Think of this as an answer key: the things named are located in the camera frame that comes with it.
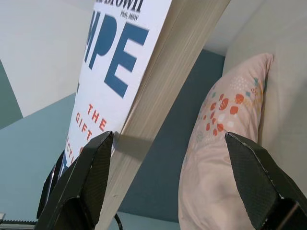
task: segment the white wall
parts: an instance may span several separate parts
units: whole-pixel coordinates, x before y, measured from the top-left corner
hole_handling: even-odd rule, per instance
[[[76,92],[93,5],[0,1],[0,59],[24,117]]]
[[[307,1],[267,0],[228,49],[224,73],[274,54],[267,79],[260,144],[307,196]]]
[[[204,49],[225,56],[242,27],[264,0],[231,0]]]

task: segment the pillow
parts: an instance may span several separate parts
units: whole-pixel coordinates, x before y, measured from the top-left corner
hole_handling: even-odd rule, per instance
[[[272,54],[260,54],[210,89],[193,129],[179,182],[182,230],[254,229],[237,191],[225,132],[257,142],[265,78]]]

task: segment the orange dots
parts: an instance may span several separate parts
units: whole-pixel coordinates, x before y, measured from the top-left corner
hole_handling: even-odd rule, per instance
[[[237,94],[236,95],[236,103],[237,104],[241,104],[243,102],[243,100],[244,100],[244,96],[243,95],[241,95],[241,94]]]
[[[238,113],[239,108],[237,106],[232,106],[230,108],[230,114],[234,115],[236,113]]]
[[[217,129],[219,130],[219,132],[222,132],[224,130],[223,124],[217,124]]]
[[[215,109],[215,106],[216,106],[216,103],[214,102],[214,103],[211,105],[210,110],[212,111],[213,109]]]
[[[229,101],[228,98],[225,98],[225,99],[222,100],[222,103],[220,105],[220,110],[224,110],[225,108],[227,108],[228,101]]]

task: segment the black textured surface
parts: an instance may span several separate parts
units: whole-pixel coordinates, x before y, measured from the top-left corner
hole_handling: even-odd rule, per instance
[[[98,152],[109,152],[109,154],[98,154],[96,156],[83,187],[83,199],[94,223],[99,221],[100,210],[105,197],[112,143],[113,137],[107,138],[105,144],[98,148]]]
[[[226,138],[236,186],[256,229],[260,229],[278,194],[253,152],[235,138]]]
[[[52,193],[52,190],[54,189],[54,187],[56,186],[58,182],[59,172],[60,172],[62,161],[63,161],[63,156],[65,156],[65,151],[62,152],[62,154],[57,160],[57,163],[55,164],[53,169],[50,171],[49,176],[45,180],[42,195],[41,195],[38,209],[37,209],[37,214],[36,214],[37,219],[39,218],[40,214],[42,213],[44,209],[44,206],[46,205],[49,194]]]
[[[226,134],[236,186],[257,230],[307,229],[307,199],[263,147]]]
[[[60,177],[35,230],[94,229],[105,195],[103,188],[107,184],[112,142],[112,132],[91,139]]]
[[[195,121],[224,57],[203,50],[135,176],[119,210],[178,222],[178,183]]]

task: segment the cable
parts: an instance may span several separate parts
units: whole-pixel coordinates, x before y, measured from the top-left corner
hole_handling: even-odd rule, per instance
[[[117,214],[115,214],[114,218],[115,218],[115,220],[116,220],[116,222],[117,222],[117,224],[118,224],[119,230],[124,230],[124,229],[123,229],[123,225],[122,225],[121,222],[120,222],[119,216],[118,216]]]

